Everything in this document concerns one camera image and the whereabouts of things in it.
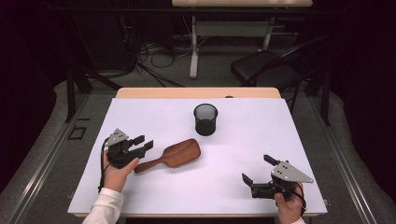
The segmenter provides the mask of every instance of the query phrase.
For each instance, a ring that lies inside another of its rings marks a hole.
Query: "wooden table edge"
[[[278,98],[280,93],[272,87],[166,87],[166,88],[121,88],[116,98],[122,99],[199,99],[199,98]]]
[[[172,0],[173,7],[312,7],[312,0],[294,1],[213,1],[213,0]]]

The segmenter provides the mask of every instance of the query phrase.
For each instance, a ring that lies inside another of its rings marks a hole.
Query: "white sleeve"
[[[300,219],[298,219],[297,221],[291,223],[291,224],[305,224],[305,221],[303,220],[302,217],[300,217]]]
[[[120,217],[122,204],[123,195],[121,193],[102,188],[99,198],[92,205],[91,212],[82,223],[116,223]]]

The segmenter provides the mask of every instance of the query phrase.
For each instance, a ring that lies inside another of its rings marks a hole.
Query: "metal rail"
[[[323,131],[325,137],[329,142],[329,145],[332,149],[334,161],[337,164],[338,170],[340,171],[341,176],[344,179],[350,197],[355,204],[359,215],[361,216],[361,221],[364,224],[377,223],[368,203],[366,202],[363,192],[361,191],[361,187],[359,186],[355,176],[349,168],[343,150],[341,149],[336,137],[334,136],[334,133],[332,132],[332,128],[330,126],[327,126],[321,118],[318,100],[314,97],[309,97],[308,100],[309,104],[311,104],[313,108],[315,117],[317,118],[321,130]]]
[[[53,143],[49,151],[49,154],[40,163],[34,175],[32,176],[31,180],[29,181],[28,185],[26,186],[25,190],[23,191],[23,194],[18,200],[11,217],[7,222],[8,224],[24,223],[23,222],[24,217],[29,211],[29,208],[34,202],[38,192],[41,190],[41,187],[43,186],[44,181],[46,180],[48,174],[50,173],[53,164],[56,162],[58,155],[61,153],[61,148],[64,140],[67,138],[68,134],[73,129],[74,124],[77,121],[78,114],[85,106],[85,104],[87,104],[89,98],[90,95],[88,94],[81,95],[81,98],[78,100],[76,115],[70,120],[70,122],[65,123],[64,126],[62,127],[59,135],[57,136],[55,142]]]

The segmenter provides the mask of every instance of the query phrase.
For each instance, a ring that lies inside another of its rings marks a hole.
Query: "wooden brush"
[[[161,157],[157,160],[146,161],[138,164],[134,168],[134,172],[136,174],[142,173],[143,171],[161,162],[165,163],[168,167],[176,168],[196,160],[198,157],[200,157],[200,155],[201,149],[199,148],[198,142],[191,138],[167,147],[163,151]]]

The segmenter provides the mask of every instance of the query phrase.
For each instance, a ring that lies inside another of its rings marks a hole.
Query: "human hand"
[[[297,185],[299,185],[300,188],[296,186],[294,191],[299,195],[303,195],[303,184],[297,183]],[[281,224],[290,224],[300,219],[303,202],[299,197],[291,194],[290,200],[286,202],[282,193],[276,193],[275,201],[277,204],[277,216]]]
[[[105,151],[103,156],[104,167],[106,167],[104,188],[113,189],[117,192],[122,192],[128,174],[130,174],[132,170],[136,167],[136,165],[139,163],[139,159],[135,158],[131,162],[129,162],[126,166],[119,169],[110,165],[110,163],[107,160],[107,153],[108,150]]]

